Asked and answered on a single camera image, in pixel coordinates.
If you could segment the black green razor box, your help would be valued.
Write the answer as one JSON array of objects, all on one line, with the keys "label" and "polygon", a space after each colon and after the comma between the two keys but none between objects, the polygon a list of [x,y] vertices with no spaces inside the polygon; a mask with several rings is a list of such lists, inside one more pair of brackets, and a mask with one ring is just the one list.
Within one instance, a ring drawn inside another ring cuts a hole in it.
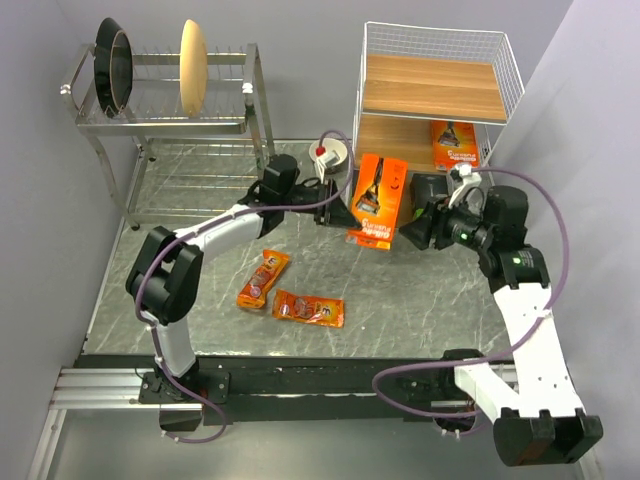
[{"label": "black green razor box", "polygon": [[409,184],[412,219],[417,219],[428,202],[449,195],[447,177],[441,174],[414,173]]}]

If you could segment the orange razor pack back side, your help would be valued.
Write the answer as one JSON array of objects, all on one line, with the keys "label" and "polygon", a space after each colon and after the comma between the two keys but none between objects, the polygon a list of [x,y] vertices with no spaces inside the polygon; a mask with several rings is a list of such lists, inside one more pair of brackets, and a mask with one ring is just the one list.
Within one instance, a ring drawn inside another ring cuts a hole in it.
[{"label": "orange razor pack back side", "polygon": [[391,249],[407,172],[406,161],[372,153],[362,155],[350,209],[361,227],[347,231],[347,243]]}]

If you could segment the orange Gillette Fusion pack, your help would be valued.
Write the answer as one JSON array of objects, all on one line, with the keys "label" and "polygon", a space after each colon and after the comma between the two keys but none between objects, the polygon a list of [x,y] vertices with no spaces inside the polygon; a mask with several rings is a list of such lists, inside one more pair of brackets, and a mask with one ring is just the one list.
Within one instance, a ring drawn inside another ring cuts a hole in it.
[{"label": "orange Gillette Fusion pack", "polygon": [[449,171],[459,163],[479,166],[480,155],[472,123],[432,120],[431,136],[437,171]]}]

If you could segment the orange razor bag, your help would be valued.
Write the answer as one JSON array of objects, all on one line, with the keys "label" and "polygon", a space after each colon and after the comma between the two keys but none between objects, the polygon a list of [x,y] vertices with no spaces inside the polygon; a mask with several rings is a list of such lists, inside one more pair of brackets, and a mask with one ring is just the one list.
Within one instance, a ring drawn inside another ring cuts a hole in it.
[{"label": "orange razor bag", "polygon": [[296,295],[278,289],[272,305],[272,316],[279,320],[342,328],[345,320],[345,304],[341,299]]},{"label": "orange razor bag", "polygon": [[290,256],[275,250],[265,249],[263,261],[255,270],[236,298],[240,308],[261,309],[278,277],[290,261]]}]

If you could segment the white wire wooden shelf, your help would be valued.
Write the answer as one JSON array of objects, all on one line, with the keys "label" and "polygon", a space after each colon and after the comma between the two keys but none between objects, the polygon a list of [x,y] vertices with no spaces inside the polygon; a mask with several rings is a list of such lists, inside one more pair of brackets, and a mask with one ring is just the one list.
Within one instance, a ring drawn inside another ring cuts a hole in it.
[{"label": "white wire wooden shelf", "polygon": [[480,163],[487,164],[490,127],[502,128],[524,94],[506,33],[368,21],[364,25],[354,150],[434,167],[431,121],[472,123]]}]

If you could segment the steel dish rack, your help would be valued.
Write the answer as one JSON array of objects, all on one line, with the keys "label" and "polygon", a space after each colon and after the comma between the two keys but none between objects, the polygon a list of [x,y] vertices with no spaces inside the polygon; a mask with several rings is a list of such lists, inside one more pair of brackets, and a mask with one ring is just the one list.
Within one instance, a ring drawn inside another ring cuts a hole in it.
[{"label": "steel dish rack", "polygon": [[99,105],[94,58],[93,45],[80,46],[60,94],[132,229],[218,215],[261,177],[275,145],[257,44],[208,53],[205,103],[195,118],[182,108],[178,54],[134,54],[133,92],[114,116]]}]

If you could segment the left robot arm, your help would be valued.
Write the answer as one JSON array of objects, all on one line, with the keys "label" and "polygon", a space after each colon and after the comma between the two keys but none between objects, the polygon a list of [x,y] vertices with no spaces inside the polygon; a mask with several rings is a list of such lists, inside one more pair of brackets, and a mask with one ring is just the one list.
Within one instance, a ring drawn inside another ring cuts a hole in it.
[{"label": "left robot arm", "polygon": [[207,261],[268,235],[287,212],[309,214],[321,226],[361,227],[334,180],[301,180],[299,175],[294,157],[275,155],[262,177],[224,213],[180,231],[158,226],[147,234],[125,289],[136,317],[151,332],[162,387],[172,399],[187,401],[199,387],[187,316]]}]

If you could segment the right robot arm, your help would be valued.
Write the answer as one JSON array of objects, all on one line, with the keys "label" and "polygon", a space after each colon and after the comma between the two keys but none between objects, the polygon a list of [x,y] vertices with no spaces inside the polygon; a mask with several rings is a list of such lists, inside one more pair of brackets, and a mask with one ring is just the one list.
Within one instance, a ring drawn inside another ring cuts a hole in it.
[{"label": "right robot arm", "polygon": [[599,440],[600,418],[584,409],[570,378],[555,328],[551,284],[543,254],[526,241],[525,192],[492,187],[483,210],[433,198],[401,234],[420,250],[458,244],[474,251],[503,317],[517,375],[510,387],[490,362],[451,364],[437,375],[449,398],[468,394],[491,421],[493,439],[507,466],[577,462]]}]

